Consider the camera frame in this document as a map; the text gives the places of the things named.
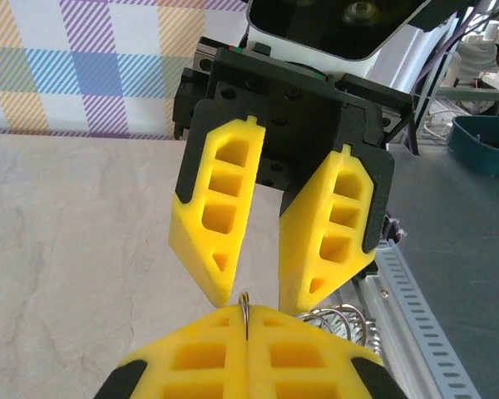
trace colorful plaid fabric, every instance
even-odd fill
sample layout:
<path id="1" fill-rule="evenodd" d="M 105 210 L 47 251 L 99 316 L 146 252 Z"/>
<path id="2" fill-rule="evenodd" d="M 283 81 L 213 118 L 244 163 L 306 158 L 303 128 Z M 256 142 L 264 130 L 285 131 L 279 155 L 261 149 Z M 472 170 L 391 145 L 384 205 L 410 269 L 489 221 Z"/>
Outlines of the colorful plaid fabric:
<path id="1" fill-rule="evenodd" d="M 245 26 L 240 0 L 0 0 L 0 133 L 169 138 L 198 38 Z"/>

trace purple cable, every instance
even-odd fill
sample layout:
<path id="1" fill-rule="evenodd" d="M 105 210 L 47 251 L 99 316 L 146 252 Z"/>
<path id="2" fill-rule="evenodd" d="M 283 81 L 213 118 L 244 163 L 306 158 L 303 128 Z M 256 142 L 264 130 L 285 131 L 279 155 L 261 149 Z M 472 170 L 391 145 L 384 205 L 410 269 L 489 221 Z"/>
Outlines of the purple cable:
<path id="1" fill-rule="evenodd" d="M 469 24 L 472 23 L 473 18 L 479 13 L 479 10 L 482 9 L 482 6 L 489 4 L 490 0 L 481 0 L 475 8 L 473 8 L 473 11 L 471 14 L 469 14 L 469 17 L 458 27 L 458 29 L 452 34 L 452 36 L 447 39 L 445 43 L 443 43 L 442 47 L 440 50 L 436 53 L 436 55 L 432 58 L 431 61 L 427 63 L 422 69 L 422 71 L 419 73 L 419 76 L 417 77 L 416 84 L 418 84 L 428 73 L 431 71 L 431 69 L 434 67 L 434 65 L 437 63 L 437 61 L 442 58 L 442 56 L 447 52 L 449 47 L 451 47 L 455 42 L 460 38 L 460 36 L 466 32 L 467 27 L 469 27 Z"/>

